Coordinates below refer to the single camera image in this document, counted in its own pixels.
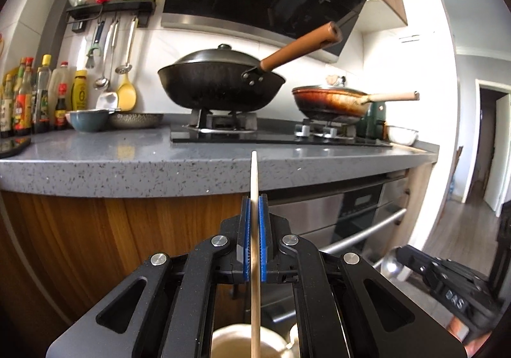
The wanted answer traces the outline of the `person right hand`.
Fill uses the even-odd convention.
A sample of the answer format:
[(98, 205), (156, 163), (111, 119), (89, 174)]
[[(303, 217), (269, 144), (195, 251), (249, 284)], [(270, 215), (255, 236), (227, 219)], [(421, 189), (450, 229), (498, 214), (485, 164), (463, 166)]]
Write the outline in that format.
[(464, 345), (467, 357), (473, 357), (477, 351), (483, 346), (483, 344), (489, 339), (491, 333), (481, 335), (477, 338), (469, 340), (469, 328), (457, 317), (453, 317), (446, 326), (446, 330), (452, 336), (455, 336), (460, 342), (468, 341)]

